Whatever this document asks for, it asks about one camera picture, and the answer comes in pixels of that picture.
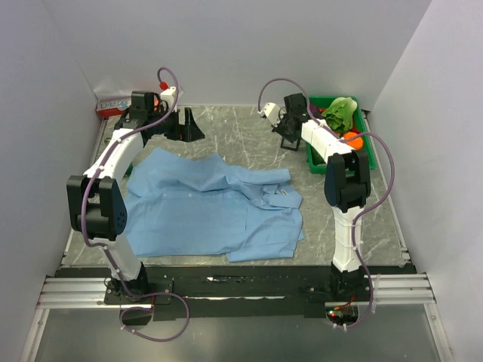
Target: orange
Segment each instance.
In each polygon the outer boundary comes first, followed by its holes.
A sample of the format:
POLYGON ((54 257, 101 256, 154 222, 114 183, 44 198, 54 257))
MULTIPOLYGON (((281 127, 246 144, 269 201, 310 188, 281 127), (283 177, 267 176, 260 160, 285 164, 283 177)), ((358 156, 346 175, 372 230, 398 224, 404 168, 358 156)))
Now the orange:
MULTIPOLYGON (((356 132, 347 132, 346 134, 344 134, 344 139, 347 140, 355 136, 357 136, 356 132)), ((364 147, 364 140, 362 139, 362 137, 359 137, 353 141, 348 142, 347 144, 353 147, 354 149, 361 149, 362 147, 364 147)))

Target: green bin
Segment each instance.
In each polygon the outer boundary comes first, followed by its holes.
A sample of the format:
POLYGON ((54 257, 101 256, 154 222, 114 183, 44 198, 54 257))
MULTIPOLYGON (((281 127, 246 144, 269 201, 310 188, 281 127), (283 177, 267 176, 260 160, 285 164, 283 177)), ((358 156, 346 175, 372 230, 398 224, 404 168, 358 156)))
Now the green bin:
MULTIPOLYGON (((328 108, 336 98, 338 97, 311 96, 310 103, 318 108, 328 108)), ((356 101, 357 104, 359 105, 357 98, 355 97, 351 97, 351 98, 354 101, 356 101)), ((358 105, 353 115, 354 125, 357 130, 360 130, 361 132, 365 132, 368 129, 365 127, 364 118, 362 117, 362 112, 358 105)), ((366 150, 366 152, 369 155, 369 168, 373 170, 374 168, 376 168, 376 158, 374 157, 374 151, 372 149, 371 142, 368 136, 362 136, 362 139, 364 140, 363 148, 366 150)), ((326 163, 314 164, 314 158, 316 157, 316 155, 313 152, 316 152, 316 150, 314 150, 310 146, 310 144, 307 143, 307 157, 308 157, 307 161, 309 162, 310 173, 325 173, 327 171, 326 163)))

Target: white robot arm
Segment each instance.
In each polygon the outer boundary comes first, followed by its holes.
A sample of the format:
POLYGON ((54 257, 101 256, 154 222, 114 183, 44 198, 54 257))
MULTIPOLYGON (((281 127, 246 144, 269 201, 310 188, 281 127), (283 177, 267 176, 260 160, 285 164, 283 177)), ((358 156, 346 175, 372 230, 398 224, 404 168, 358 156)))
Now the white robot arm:
POLYGON ((126 109, 116 123, 112 139, 106 150, 84 172, 84 175, 71 176, 67 182, 71 225, 74 230, 81 231, 82 196, 88 181, 95 176, 98 169, 101 169, 91 190, 92 195, 89 195, 92 198, 95 194, 98 194, 99 201, 88 202, 86 229, 93 245, 98 245, 109 251, 112 260, 108 258, 108 263, 112 277, 119 280, 118 273, 122 272, 126 282, 134 283, 134 286, 131 286, 135 290, 143 289, 135 285, 135 282, 140 279, 143 266, 134 255, 123 232, 128 215, 118 185, 131 162, 153 135, 164 134, 170 140, 184 142, 200 140, 205 138, 205 135, 196 125, 190 108, 185 108, 185 119, 183 121, 180 121, 179 112, 175 108, 165 122, 148 130, 142 130, 139 133, 124 137, 127 133, 154 123, 165 115, 174 104, 175 93, 175 87, 168 88, 160 95, 152 92, 133 92, 131 107, 126 109), (157 108, 154 105, 155 98, 158 98, 157 108), (107 163, 100 166, 108 150, 112 147, 107 163))
MULTIPOLYGON (((327 160, 328 174, 325 194, 332 206, 335 218, 336 247, 333 264, 340 272, 353 272, 359 269, 361 263, 352 245, 352 222, 364 210, 365 199, 371 192, 368 165, 365 167, 364 162, 361 162, 361 158, 364 157, 363 152, 358 153, 353 147, 340 142, 337 135, 328 128, 324 119, 318 119, 318 123, 316 123, 309 118, 306 114, 306 100, 302 94, 285 97, 285 108, 286 112, 281 116, 279 106, 274 103, 266 103, 260 115, 270 121, 275 132, 280 133, 291 142, 294 142, 296 138, 305 140, 324 160, 327 160), (339 167, 334 167, 333 161, 337 161, 339 167), (353 179, 347 179, 345 177, 346 168, 352 167, 356 175, 350 176, 353 179)), ((355 243, 360 250, 361 220, 358 220, 355 225, 355 243)))

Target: marble table surface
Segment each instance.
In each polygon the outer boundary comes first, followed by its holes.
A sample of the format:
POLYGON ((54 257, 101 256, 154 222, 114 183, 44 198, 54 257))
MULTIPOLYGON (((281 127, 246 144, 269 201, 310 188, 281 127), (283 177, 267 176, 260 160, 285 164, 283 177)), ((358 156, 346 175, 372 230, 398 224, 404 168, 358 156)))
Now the marble table surface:
MULTIPOLYGON (((306 238, 299 241, 293 258, 256 260, 230 263, 233 265, 330 265, 334 255, 334 215, 324 196, 325 176, 309 172, 306 144, 298 152, 280 148, 280 136, 272 133, 269 122, 258 116, 252 106, 192 106, 196 123, 205 133, 204 140, 194 143, 174 142, 154 136, 135 158, 139 164, 155 147, 161 147, 190 159, 200 159, 218 153, 227 164, 250 169, 288 168, 291 185, 303 196, 300 210, 306 238)), ((104 140, 111 137, 114 123, 110 118, 103 132, 98 155, 105 149, 104 140)), ((121 184, 126 193, 125 178, 121 184)), ((371 171, 371 196, 375 203, 384 193, 382 176, 376 168, 371 171)), ((362 255, 369 265, 403 265, 401 245, 389 203, 362 218, 362 255)), ((141 258, 147 265, 225 265, 225 255, 218 256, 160 256, 141 258)), ((105 265, 97 248, 84 245, 79 232, 73 232, 64 266, 105 265)))

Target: red box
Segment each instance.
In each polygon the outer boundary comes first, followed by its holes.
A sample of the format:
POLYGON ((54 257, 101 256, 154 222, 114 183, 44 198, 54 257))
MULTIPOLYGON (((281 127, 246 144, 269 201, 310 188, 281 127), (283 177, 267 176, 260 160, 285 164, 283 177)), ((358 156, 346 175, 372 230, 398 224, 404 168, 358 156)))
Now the red box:
POLYGON ((122 98, 120 100, 108 100, 97 104, 97 114, 102 118, 121 115, 123 111, 131 105, 131 98, 122 98))

